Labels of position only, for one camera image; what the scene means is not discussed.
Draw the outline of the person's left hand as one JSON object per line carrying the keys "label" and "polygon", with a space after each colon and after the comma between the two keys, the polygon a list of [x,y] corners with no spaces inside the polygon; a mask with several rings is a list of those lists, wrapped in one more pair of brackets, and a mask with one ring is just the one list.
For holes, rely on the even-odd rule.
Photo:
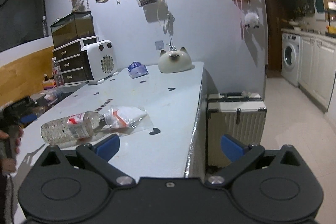
{"label": "person's left hand", "polygon": [[1,157],[1,170],[3,175],[16,172],[16,156],[19,153],[19,146],[23,136],[23,130],[20,126],[10,126],[9,130],[9,133],[1,131],[1,142],[3,143],[5,149],[5,154]]}

